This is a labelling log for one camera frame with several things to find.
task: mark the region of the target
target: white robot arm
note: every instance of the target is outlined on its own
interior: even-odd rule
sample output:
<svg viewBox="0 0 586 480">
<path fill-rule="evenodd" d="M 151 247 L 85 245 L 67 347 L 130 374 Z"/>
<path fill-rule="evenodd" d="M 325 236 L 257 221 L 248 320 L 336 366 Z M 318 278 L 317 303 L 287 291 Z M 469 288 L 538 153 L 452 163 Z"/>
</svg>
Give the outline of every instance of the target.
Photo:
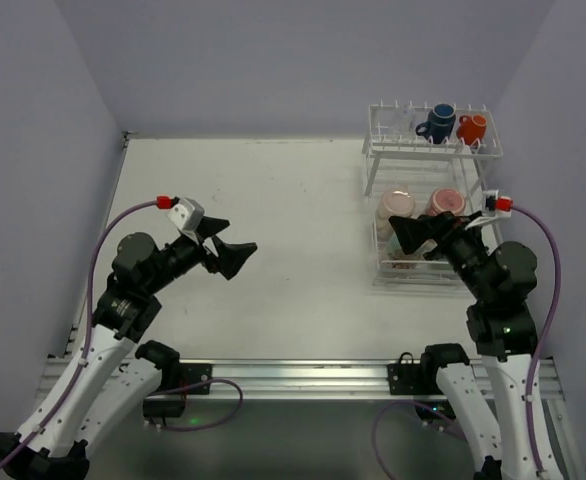
<svg viewBox="0 0 586 480">
<path fill-rule="evenodd" d="M 141 204 L 127 212 L 154 204 Z M 157 205 L 168 210 L 180 236 L 162 250 L 145 233 L 128 235 L 120 242 L 107 289 L 87 322 L 88 340 L 31 417 L 16 432 L 0 433 L 0 469 L 12 478 L 85 478 L 88 459 L 102 439 L 158 389 L 167 369 L 179 368 L 177 352 L 147 342 L 138 348 L 136 359 L 118 381 L 104 389 L 157 316 L 161 305 L 155 294 L 199 264 L 230 280 L 257 250 L 254 243 L 222 242 L 217 233 L 229 222 L 204 216 L 204 209 L 194 200 L 158 197 Z M 209 237 L 217 255 L 203 244 Z"/>
<path fill-rule="evenodd" d="M 448 398 L 473 453 L 474 480 L 561 480 L 544 419 L 537 371 L 527 379 L 538 339 L 525 301 L 537 285 L 537 258 L 517 242 L 504 242 L 488 253 L 480 228 L 510 216 L 512 201 L 492 191 L 485 194 L 484 202 L 489 212 L 486 216 L 478 212 L 456 217 L 444 212 L 418 219 L 391 217 L 389 222 L 407 254 L 426 240 L 434 240 L 437 247 L 425 258 L 445 258 L 475 297 L 466 323 L 493 388 L 499 424 L 475 387 L 473 371 L 460 345 L 427 347 L 420 359 L 421 374 L 412 378 Z M 413 368 L 401 362 L 397 367 L 400 373 L 402 368 Z M 527 386 L 532 388 L 528 395 Z M 527 424 L 529 407 L 532 425 Z M 534 445 L 530 428 L 535 431 Z"/>
</svg>

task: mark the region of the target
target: lavender wall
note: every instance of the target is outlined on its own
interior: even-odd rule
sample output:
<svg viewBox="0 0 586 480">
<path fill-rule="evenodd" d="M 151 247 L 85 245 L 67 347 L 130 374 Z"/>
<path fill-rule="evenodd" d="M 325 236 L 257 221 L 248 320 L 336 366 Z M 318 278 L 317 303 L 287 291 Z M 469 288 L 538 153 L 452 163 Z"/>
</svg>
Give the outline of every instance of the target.
<svg viewBox="0 0 586 480">
<path fill-rule="evenodd" d="M 553 0 L 56 0 L 128 130 L 361 134 L 385 100 L 494 105 Z"/>
<path fill-rule="evenodd" d="M 53 1 L 0 0 L 0 431 L 68 337 L 120 150 Z"/>
<path fill-rule="evenodd" d="M 557 361 L 586 460 L 586 2 L 558 0 L 495 119 L 506 155 L 494 182 L 544 218 L 559 244 L 563 295 L 548 352 Z M 531 304 L 542 320 L 553 278 L 548 245 L 515 214 L 503 228 L 540 258 Z"/>
</svg>

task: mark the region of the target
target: white wire rack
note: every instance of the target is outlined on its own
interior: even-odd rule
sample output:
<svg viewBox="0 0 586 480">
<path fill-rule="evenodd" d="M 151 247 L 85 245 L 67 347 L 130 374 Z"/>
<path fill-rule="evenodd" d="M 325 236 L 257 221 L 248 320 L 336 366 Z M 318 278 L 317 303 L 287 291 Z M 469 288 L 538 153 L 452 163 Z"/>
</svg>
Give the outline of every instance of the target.
<svg viewBox="0 0 586 480">
<path fill-rule="evenodd" d="M 394 159 L 382 163 L 367 198 L 376 267 L 373 285 L 462 285 L 446 261 L 426 261 L 418 256 L 401 260 L 390 258 L 386 250 L 387 241 L 378 238 L 375 210 L 382 194 L 388 189 L 397 188 L 413 197 L 416 203 L 414 216 L 418 216 L 426 209 L 433 191 L 454 188 L 465 197 L 464 214 L 468 215 L 480 208 L 481 191 L 472 193 L 469 187 L 476 175 L 473 163 L 458 157 L 448 161 Z M 488 240 L 487 245 L 495 244 L 494 237 L 485 240 Z"/>
<path fill-rule="evenodd" d="M 434 144 L 431 139 L 425 139 L 415 134 L 415 127 L 426 121 L 432 106 L 426 102 L 417 104 L 409 102 L 400 104 L 397 101 L 369 106 L 369 125 L 364 139 L 362 153 L 367 159 L 371 159 L 371 165 L 367 169 L 367 182 L 364 195 L 370 196 L 375 183 L 375 176 L 383 159 L 412 159 L 449 162 L 452 158 L 470 159 L 475 163 L 478 178 L 469 191 L 475 191 L 482 185 L 495 160 L 502 157 L 502 147 L 497 135 L 495 123 L 491 112 L 485 105 L 475 108 L 470 104 L 459 105 L 454 103 L 457 119 L 462 115 L 480 114 L 487 119 L 486 134 L 481 142 L 466 145 L 464 140 L 455 136 L 456 125 L 451 138 L 442 144 Z M 411 128 L 408 132 L 398 134 L 394 132 L 393 122 L 397 120 L 405 109 L 410 109 L 413 115 Z"/>
</svg>

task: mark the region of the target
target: orange mug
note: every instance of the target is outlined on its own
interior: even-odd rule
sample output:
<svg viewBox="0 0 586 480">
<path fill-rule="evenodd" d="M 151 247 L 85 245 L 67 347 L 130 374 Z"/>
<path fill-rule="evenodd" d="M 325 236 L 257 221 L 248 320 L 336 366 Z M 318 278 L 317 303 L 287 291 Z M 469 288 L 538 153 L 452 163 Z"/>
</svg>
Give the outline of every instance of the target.
<svg viewBox="0 0 586 480">
<path fill-rule="evenodd" d="M 460 126 L 456 135 L 460 140 L 464 140 L 466 145 L 480 146 L 480 142 L 486 134 L 486 118 L 482 115 L 462 115 L 460 117 Z"/>
</svg>

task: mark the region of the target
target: purple cable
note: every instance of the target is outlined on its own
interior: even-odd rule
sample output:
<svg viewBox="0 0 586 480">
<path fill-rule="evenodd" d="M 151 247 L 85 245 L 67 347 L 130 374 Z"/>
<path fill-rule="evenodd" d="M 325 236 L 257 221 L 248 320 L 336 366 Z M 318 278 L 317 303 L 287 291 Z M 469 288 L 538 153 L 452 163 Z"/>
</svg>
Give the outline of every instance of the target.
<svg viewBox="0 0 586 480">
<path fill-rule="evenodd" d="M 452 427 L 455 426 L 455 423 L 453 422 L 453 420 L 444 416 L 442 413 L 440 413 L 438 411 L 434 411 L 432 407 L 430 407 L 422 402 L 418 402 L 416 400 L 395 400 L 395 401 L 389 403 L 388 405 L 386 405 L 375 416 L 375 420 L 373 420 L 373 428 L 371 429 L 371 445 L 373 446 L 373 452 L 375 453 L 375 459 L 377 460 L 377 463 L 380 465 L 380 467 L 382 468 L 384 473 L 386 473 L 386 476 L 389 477 L 390 480 L 397 480 L 397 479 L 393 475 L 393 473 L 391 473 L 391 471 L 388 469 L 388 467 L 384 464 L 384 460 L 382 460 L 382 455 L 380 454 L 380 449 L 377 446 L 377 427 L 380 424 L 380 420 L 382 420 L 382 417 L 384 416 L 386 411 L 396 405 L 414 405 L 416 407 L 423 408 L 424 410 L 428 410 L 429 412 L 433 413 L 435 416 L 439 417 L 441 420 L 448 422 Z M 462 437 L 458 433 L 455 433 L 455 432 L 451 432 L 451 433 L 454 436 L 464 440 L 464 437 Z"/>
<path fill-rule="evenodd" d="M 533 212 L 530 212 L 526 208 L 513 205 L 511 209 L 515 210 L 516 212 L 520 212 L 523 215 L 526 215 L 535 223 L 537 223 L 537 225 L 542 229 L 544 235 L 546 235 L 546 238 L 549 241 L 549 244 L 551 245 L 551 252 L 553 253 L 553 264 L 555 266 L 555 285 L 553 287 L 553 298 L 551 299 L 551 307 L 549 308 L 549 313 L 546 315 L 546 320 L 544 321 L 544 326 L 542 327 L 542 331 L 540 332 L 539 341 L 537 342 L 537 347 L 535 348 L 535 352 L 533 352 L 533 356 L 531 357 L 531 365 L 529 366 L 529 371 L 526 375 L 525 393 L 528 397 L 533 393 L 533 378 L 535 377 L 535 370 L 537 369 L 537 366 L 540 362 L 542 348 L 549 335 L 549 331 L 551 330 L 551 325 L 553 324 L 553 319 L 555 318 L 555 311 L 557 310 L 557 304 L 560 300 L 560 288 L 562 287 L 562 263 L 560 262 L 560 252 L 557 248 L 555 238 L 553 238 L 553 234 L 546 226 L 546 224 L 537 215 L 535 215 Z M 542 464 L 542 457 L 540 456 L 540 451 L 537 447 L 537 440 L 535 438 L 533 404 L 531 402 L 526 402 L 526 426 L 529 433 L 529 442 L 531 444 L 531 452 L 533 454 L 535 468 L 537 468 L 538 472 L 542 472 L 544 471 L 544 466 Z"/>
<path fill-rule="evenodd" d="M 86 291 L 86 335 L 84 337 L 84 346 L 83 346 L 83 351 L 82 351 L 82 355 L 81 355 L 81 358 L 83 358 L 83 359 L 86 359 L 86 357 L 89 354 L 90 347 L 91 347 L 91 333 L 92 333 L 92 328 L 93 328 L 93 307 L 92 307 L 92 305 L 93 305 L 93 276 L 95 274 L 95 266 L 97 264 L 97 257 L 100 253 L 100 249 L 102 248 L 102 245 L 104 244 L 104 240 L 106 240 L 106 237 L 111 232 L 111 230 L 113 230 L 115 225 L 117 225 L 123 218 L 127 217 L 128 215 L 130 215 L 133 212 L 137 212 L 138 210 L 142 210 L 143 208 L 154 207 L 156 205 L 157 205 L 157 201 L 154 200 L 152 202 L 140 203 L 139 205 L 135 205 L 135 206 L 129 208 L 128 210 L 123 211 L 117 217 L 115 217 L 115 219 L 106 227 L 106 229 L 104 230 L 102 235 L 100 235 L 100 238 L 97 242 L 97 245 L 96 245 L 95 249 L 93 250 L 93 254 L 91 255 L 91 263 L 89 266 L 89 282 L 88 282 L 87 291 Z M 62 395 L 60 395 L 60 398 L 57 400 L 57 402 L 55 402 L 55 404 L 53 404 L 53 407 L 51 408 L 49 413 L 47 413 L 44 416 L 44 418 L 42 418 L 42 421 L 40 422 L 41 428 L 46 427 L 46 425 L 51 421 L 51 419 L 55 416 L 55 414 L 60 410 L 62 405 L 64 405 L 64 402 L 69 397 L 69 395 L 71 394 L 71 391 L 73 390 L 73 388 L 77 384 L 77 381 L 80 378 L 80 374 L 82 373 L 83 368 L 84 367 L 82 365 L 78 365 L 76 367 L 75 372 L 73 372 L 73 376 L 71 377 L 71 380 L 69 381 L 68 385 L 66 386 L 66 388 L 62 392 Z M 2 460 L 0 462 L 0 470 L 2 470 L 4 467 L 6 467 L 23 449 L 25 449 L 28 446 L 28 444 L 35 438 L 36 435 L 37 435 L 37 432 L 33 432 L 33 433 L 30 433 L 26 438 L 24 438 L 22 443 L 20 443 L 15 450 L 13 450 L 11 453 L 9 453 L 6 456 L 6 458 L 4 458 L 4 460 Z"/>
<path fill-rule="evenodd" d="M 223 423 L 226 423 L 229 420 L 231 420 L 235 416 L 235 414 L 240 410 L 240 408 L 242 408 L 242 405 L 244 404 L 244 392 L 242 392 L 242 389 L 240 388 L 240 386 L 237 383 L 232 382 L 231 380 L 226 380 L 224 378 L 211 378 L 210 380 L 206 380 L 204 382 L 199 382 L 199 383 L 194 383 L 194 384 L 188 385 L 186 387 L 174 388 L 172 390 L 164 390 L 163 392 L 155 392 L 155 393 L 152 393 L 151 395 L 149 395 L 149 397 L 156 397 L 158 395 L 173 395 L 175 393 L 184 393 L 184 392 L 188 392 L 189 390 L 193 390 L 195 388 L 203 387 L 205 385 L 210 385 L 212 383 L 225 383 L 227 385 L 231 385 L 233 388 L 235 388 L 237 390 L 237 393 L 240 395 L 240 397 L 238 398 L 238 401 L 235 404 L 235 408 L 233 410 L 231 410 L 231 412 L 229 412 L 228 414 L 226 414 L 224 417 L 220 418 L 219 420 L 215 420 L 214 422 L 207 423 L 204 425 L 197 425 L 195 427 L 167 427 L 167 426 L 163 426 L 162 430 L 167 430 L 169 432 L 199 432 L 200 430 L 207 430 L 209 428 L 217 427 L 217 426 L 222 425 Z"/>
</svg>

